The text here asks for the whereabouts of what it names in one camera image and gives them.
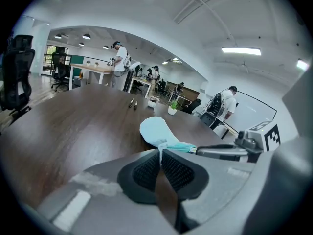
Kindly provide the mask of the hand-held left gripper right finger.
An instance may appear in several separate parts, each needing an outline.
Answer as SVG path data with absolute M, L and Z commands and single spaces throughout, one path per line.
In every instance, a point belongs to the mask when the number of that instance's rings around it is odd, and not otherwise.
M 178 198 L 175 229 L 192 230 L 219 213 L 242 189 L 255 165 L 162 152 L 162 169 Z

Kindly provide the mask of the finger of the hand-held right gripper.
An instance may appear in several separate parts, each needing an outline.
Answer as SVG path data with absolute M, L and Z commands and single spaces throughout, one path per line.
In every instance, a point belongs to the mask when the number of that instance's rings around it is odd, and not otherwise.
M 216 145 L 207 145 L 199 146 L 197 149 L 234 149 L 235 145 L 232 144 L 216 144 Z
M 228 160 L 228 161 L 247 161 L 247 151 L 244 149 L 199 149 L 196 151 L 196 155 Z

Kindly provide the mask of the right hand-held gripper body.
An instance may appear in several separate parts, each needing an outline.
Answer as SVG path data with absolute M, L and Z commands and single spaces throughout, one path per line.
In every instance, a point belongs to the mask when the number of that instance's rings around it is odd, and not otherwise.
M 240 131 L 235 144 L 247 152 L 249 163 L 256 163 L 261 153 L 274 151 L 280 146 L 278 125 L 274 120 L 260 122 Z

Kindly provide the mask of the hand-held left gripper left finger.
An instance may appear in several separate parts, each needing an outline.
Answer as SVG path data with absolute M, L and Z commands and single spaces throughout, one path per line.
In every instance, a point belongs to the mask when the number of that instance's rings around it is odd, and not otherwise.
M 124 166 L 157 153 L 147 150 L 91 166 L 52 192 L 37 211 L 65 235 L 175 235 L 156 205 L 134 202 L 117 181 Z

